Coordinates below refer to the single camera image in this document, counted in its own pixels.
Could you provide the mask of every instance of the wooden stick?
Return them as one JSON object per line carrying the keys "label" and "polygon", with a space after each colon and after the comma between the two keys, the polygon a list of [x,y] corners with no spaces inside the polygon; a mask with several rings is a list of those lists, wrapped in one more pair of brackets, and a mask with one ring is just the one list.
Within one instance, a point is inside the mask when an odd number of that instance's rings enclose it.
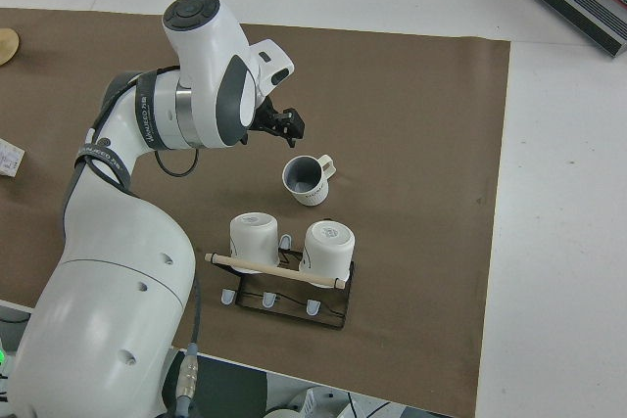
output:
{"label": "wooden stick", "polygon": [[267,266],[265,264],[252,263],[245,259],[232,258],[230,256],[218,254],[206,254],[205,260],[213,264],[225,264],[234,268],[252,269],[261,273],[280,276],[282,278],[294,279],[296,281],[305,281],[306,283],[316,283],[329,288],[344,289],[346,283],[338,278],[326,278],[316,274],[302,273],[293,269],[279,268],[278,266]]}

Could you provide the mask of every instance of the white mug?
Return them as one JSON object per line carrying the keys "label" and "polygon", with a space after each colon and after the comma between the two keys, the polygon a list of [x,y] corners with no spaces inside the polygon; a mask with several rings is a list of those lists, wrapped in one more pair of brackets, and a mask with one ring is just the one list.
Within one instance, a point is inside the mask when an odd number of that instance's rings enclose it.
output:
{"label": "white mug", "polygon": [[283,185],[302,205],[316,206],[329,194],[327,180],[334,173],[333,160],[327,155],[319,159],[299,156],[283,168]]}
{"label": "white mug", "polygon": [[[278,224],[270,214],[247,212],[233,217],[230,223],[231,256],[267,266],[278,265]],[[241,273],[256,274],[245,268]]]}
{"label": "white mug", "polygon": [[351,229],[334,220],[321,220],[307,229],[303,259],[298,269],[304,273],[348,281],[354,248],[355,234]]}

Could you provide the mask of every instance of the brown mat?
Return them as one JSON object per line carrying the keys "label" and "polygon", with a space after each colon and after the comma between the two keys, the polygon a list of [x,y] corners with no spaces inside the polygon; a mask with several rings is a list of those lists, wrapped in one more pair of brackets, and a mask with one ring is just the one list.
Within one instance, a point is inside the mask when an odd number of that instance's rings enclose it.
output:
{"label": "brown mat", "polygon": [[[76,149],[121,70],[176,64],[158,17],[0,10],[21,39],[0,68],[0,136],[26,150],[0,179],[0,299],[34,305],[63,249],[60,205]],[[142,158],[132,189],[172,215],[197,253],[200,348],[219,357],[455,416],[476,399],[509,45],[280,26],[246,26],[296,64],[274,93],[306,138],[290,150],[253,134],[247,147],[204,151],[170,178]],[[296,203],[280,173],[293,156],[329,154],[338,168],[316,208]],[[184,169],[192,151],[164,157]],[[228,254],[236,214],[273,214],[303,244],[331,217],[356,234],[356,277],[341,331],[220,304],[234,276],[203,262]],[[185,346],[191,309],[175,339]]]}

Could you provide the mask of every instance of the wooden disc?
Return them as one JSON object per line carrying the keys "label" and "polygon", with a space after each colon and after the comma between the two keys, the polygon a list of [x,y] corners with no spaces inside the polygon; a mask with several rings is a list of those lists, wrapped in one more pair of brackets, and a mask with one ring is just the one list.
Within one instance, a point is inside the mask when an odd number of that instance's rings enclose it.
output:
{"label": "wooden disc", "polygon": [[20,38],[10,28],[0,28],[0,66],[9,62],[18,51]]}

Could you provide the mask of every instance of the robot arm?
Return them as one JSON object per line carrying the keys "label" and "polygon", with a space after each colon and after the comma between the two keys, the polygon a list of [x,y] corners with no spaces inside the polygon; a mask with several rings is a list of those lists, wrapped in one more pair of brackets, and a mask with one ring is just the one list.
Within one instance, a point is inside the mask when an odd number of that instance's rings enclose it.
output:
{"label": "robot arm", "polygon": [[218,0],[177,0],[163,17],[180,68],[115,90],[81,147],[68,192],[66,244],[28,322],[9,381],[19,418],[155,418],[161,377],[187,303],[194,251],[162,210],[129,192],[137,158],[220,148],[265,130],[290,145],[295,110],[267,95],[294,70],[266,40],[253,46]]}

